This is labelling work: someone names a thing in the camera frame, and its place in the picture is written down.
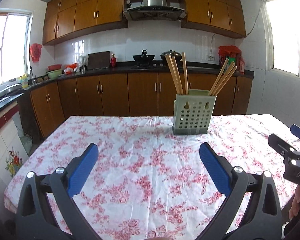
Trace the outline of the right human hand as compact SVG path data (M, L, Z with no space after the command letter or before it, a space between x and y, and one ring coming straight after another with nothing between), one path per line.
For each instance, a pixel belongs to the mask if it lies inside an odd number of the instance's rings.
M294 217L296 217L299 211L300 211L300 185L298 185L295 189L293 202L288 214L289 220L291 221Z

